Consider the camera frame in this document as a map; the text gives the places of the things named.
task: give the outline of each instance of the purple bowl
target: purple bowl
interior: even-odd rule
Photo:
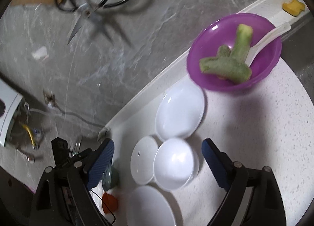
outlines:
[[[216,75],[201,73],[199,60],[205,57],[215,57],[221,45],[233,47],[236,30],[241,23],[253,28],[251,47],[275,28],[266,18],[251,13],[231,14],[211,24],[194,40],[187,57],[187,71],[197,85],[212,91],[238,91],[264,79],[278,63],[282,49],[280,37],[268,44],[256,56],[250,66],[252,76],[244,83],[234,84],[229,80],[221,80]]]

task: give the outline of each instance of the electrical cord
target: electrical cord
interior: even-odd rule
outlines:
[[[92,193],[94,193],[100,200],[101,200],[101,202],[103,203],[103,204],[105,204],[105,206],[106,206],[106,208],[109,210],[109,212],[112,214],[112,216],[113,216],[113,222],[111,223],[111,225],[112,224],[114,224],[114,222],[116,221],[116,217],[115,217],[115,215],[111,212],[111,210],[109,209],[109,207],[106,205],[106,203],[102,200],[102,198],[101,197],[99,197],[93,190],[90,190]]]
[[[60,113],[49,113],[49,112],[44,112],[44,111],[36,109],[36,108],[29,108],[29,104],[27,102],[24,103],[24,109],[26,110],[27,114],[29,112],[35,112],[35,113],[39,113],[39,114],[42,114],[42,115],[53,116],[53,117],[71,115],[71,116],[74,116],[74,117],[80,119],[81,121],[85,122],[88,125],[99,127],[99,128],[104,128],[105,127],[104,125],[100,125],[100,124],[97,124],[97,123],[85,120],[82,116],[78,115],[77,113],[66,112],[66,111],[62,110],[58,105],[56,105],[55,107],[60,111]]]

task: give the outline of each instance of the white plate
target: white plate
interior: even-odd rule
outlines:
[[[153,162],[158,145],[150,136],[142,138],[135,145],[131,156],[131,175],[138,185],[148,184],[154,177]]]
[[[140,186],[127,204],[128,226],[175,226],[173,212],[162,194],[151,186]]]
[[[155,119],[158,138],[186,139],[200,124],[205,109],[204,93],[191,80],[174,84],[161,101]]]

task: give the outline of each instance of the green vegetable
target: green vegetable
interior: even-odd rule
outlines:
[[[227,45],[221,45],[218,48],[216,57],[229,57],[231,53],[231,50]]]
[[[252,70],[245,64],[231,57],[208,57],[200,59],[202,73],[214,74],[238,84],[249,80]]]
[[[244,63],[249,53],[253,29],[245,24],[239,24],[236,31],[235,44],[231,50],[230,56],[240,63]]]

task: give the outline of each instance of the yellow sponge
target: yellow sponge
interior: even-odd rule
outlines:
[[[293,16],[298,16],[305,10],[305,4],[299,2],[298,0],[292,0],[290,3],[283,3],[282,9]]]

